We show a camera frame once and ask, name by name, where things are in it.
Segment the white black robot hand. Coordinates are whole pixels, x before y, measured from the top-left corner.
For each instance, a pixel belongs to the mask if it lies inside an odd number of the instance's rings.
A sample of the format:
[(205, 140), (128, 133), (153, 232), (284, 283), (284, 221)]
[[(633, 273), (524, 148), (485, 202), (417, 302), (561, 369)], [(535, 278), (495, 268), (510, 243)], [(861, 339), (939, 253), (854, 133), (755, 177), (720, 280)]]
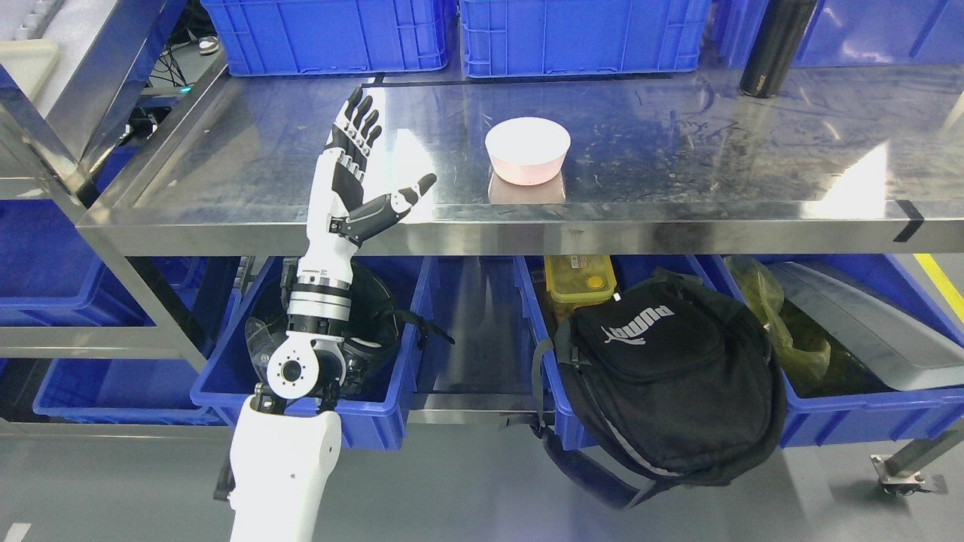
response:
[(309, 248), (298, 262), (299, 282), (352, 282), (351, 260), (373, 236), (394, 227), (438, 180), (424, 175), (410, 187), (365, 200), (366, 167), (382, 133), (374, 99), (361, 87), (335, 116), (316, 162), (307, 210)]

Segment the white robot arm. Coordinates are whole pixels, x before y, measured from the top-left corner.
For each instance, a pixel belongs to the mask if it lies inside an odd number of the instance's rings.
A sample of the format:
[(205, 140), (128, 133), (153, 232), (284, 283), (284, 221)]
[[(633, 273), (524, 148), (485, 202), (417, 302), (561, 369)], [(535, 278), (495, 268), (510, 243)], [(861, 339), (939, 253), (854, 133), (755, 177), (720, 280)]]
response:
[(341, 450), (350, 260), (301, 257), (286, 285), (285, 332), (269, 333), (263, 378), (243, 404), (228, 460), (232, 541), (310, 541)]

